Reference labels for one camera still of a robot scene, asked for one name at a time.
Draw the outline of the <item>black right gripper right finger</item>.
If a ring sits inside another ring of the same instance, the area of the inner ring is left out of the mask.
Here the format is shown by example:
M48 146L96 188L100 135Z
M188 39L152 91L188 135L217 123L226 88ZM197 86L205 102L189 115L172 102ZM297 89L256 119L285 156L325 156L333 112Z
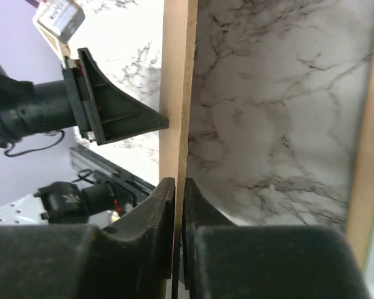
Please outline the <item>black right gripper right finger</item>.
M318 225L238 226L191 178L182 233L191 298L370 298L340 232Z

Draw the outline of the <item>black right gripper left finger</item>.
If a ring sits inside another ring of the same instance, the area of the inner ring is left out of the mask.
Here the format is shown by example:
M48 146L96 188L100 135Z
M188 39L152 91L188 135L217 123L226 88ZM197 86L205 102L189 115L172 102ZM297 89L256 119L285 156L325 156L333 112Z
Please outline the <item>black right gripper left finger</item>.
M0 225L0 298L163 298L175 181L110 226Z

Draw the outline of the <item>light wooden picture frame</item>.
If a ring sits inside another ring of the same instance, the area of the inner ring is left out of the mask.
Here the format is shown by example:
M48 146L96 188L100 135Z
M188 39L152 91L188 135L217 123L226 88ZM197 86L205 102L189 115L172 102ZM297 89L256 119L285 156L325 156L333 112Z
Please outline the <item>light wooden picture frame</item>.
M374 234L374 50L348 208L346 237L366 270Z

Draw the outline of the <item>brown backing board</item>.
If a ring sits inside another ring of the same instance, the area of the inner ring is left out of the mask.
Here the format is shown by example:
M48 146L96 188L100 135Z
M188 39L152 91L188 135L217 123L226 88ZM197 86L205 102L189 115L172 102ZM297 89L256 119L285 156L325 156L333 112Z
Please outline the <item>brown backing board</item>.
M159 175L175 180L172 298L178 296L197 14L197 1L164 2L160 112L167 116L169 127L159 134Z

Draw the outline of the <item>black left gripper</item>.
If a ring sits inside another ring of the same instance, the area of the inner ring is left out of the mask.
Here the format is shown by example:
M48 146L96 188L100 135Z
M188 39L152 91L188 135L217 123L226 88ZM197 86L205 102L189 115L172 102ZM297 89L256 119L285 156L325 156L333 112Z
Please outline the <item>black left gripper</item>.
M116 87L87 48L63 80L34 84L0 71L0 143L78 126L83 138L105 145L169 127L167 117Z

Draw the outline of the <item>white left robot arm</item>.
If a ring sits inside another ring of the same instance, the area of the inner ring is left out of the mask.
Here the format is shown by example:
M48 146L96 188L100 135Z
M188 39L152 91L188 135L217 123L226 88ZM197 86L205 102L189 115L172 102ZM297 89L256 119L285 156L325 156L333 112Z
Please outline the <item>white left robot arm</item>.
M27 166L0 180L0 225L86 223L109 209L134 206L146 189L84 167L58 177L56 146L67 130L98 145L168 128L167 117L120 90L100 71L90 51L67 59L62 80L34 84L14 80L0 66L0 149Z

